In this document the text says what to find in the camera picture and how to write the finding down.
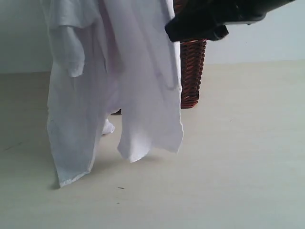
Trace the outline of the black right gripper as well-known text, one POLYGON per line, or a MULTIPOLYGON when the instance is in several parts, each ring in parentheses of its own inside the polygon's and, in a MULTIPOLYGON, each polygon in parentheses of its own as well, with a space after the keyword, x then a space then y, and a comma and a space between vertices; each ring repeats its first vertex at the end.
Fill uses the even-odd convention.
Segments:
POLYGON ((291 0, 190 0, 170 20, 165 31, 172 42, 219 41, 229 34, 227 24, 253 24, 291 0))

